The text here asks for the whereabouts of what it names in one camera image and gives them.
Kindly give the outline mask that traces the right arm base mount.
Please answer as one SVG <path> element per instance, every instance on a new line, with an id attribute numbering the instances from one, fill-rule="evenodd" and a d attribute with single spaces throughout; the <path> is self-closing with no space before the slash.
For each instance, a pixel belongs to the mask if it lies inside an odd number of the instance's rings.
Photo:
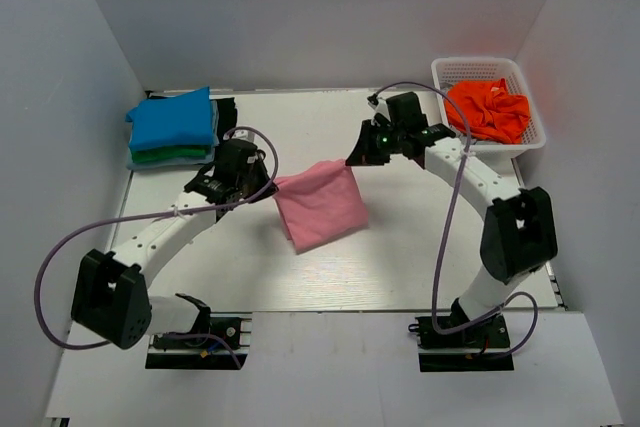
<path id="1" fill-rule="evenodd" d="M 422 373 L 510 372 L 514 370 L 505 319 L 493 319 L 465 331 L 441 335 L 430 316 L 416 317 L 408 332 L 417 340 Z"/>

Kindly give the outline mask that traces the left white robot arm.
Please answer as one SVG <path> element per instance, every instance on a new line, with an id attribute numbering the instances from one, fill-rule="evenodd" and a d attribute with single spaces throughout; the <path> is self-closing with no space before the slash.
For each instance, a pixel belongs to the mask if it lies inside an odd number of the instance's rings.
<path id="1" fill-rule="evenodd" d="M 121 349 L 146 335 L 179 335 L 191 346 L 205 343 L 212 324 L 204 302 L 184 293 L 152 296 L 148 290 L 183 248 L 236 205 L 276 193 L 265 156 L 250 141 L 224 142 L 162 217 L 107 253 L 87 253 L 79 267 L 72 320 Z"/>

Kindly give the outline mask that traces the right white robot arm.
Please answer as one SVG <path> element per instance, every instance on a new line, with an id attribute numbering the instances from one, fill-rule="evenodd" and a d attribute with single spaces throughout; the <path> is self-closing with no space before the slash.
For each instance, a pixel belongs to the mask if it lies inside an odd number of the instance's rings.
<path id="1" fill-rule="evenodd" d="M 401 155 L 439 177 L 453 192 L 443 232 L 451 230 L 459 199 L 483 220 L 481 267 L 446 318 L 434 317 L 433 330 L 472 346 L 484 338 L 490 320 L 521 296 L 519 285 L 558 253 L 550 195 L 542 188 L 519 188 L 474 156 L 468 141 L 447 126 L 430 124 L 414 92 L 386 99 L 371 94 L 372 118 L 361 124 L 350 167 L 383 166 Z"/>

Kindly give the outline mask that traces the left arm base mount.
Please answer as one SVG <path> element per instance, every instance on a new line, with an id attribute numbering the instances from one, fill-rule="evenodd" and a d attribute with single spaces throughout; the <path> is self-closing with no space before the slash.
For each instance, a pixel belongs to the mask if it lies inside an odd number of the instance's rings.
<path id="1" fill-rule="evenodd" d="M 214 313 L 204 337 L 154 335 L 146 354 L 147 370 L 234 371 L 244 366 L 251 342 L 252 315 Z"/>

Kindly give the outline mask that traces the pink t shirt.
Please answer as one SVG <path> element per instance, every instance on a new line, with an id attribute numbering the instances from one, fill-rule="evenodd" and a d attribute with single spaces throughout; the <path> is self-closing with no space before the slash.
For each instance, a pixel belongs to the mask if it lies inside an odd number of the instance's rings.
<path id="1" fill-rule="evenodd" d="M 343 159 L 320 161 L 276 179 L 274 199 L 286 238 L 300 254 L 368 225 L 368 211 Z"/>

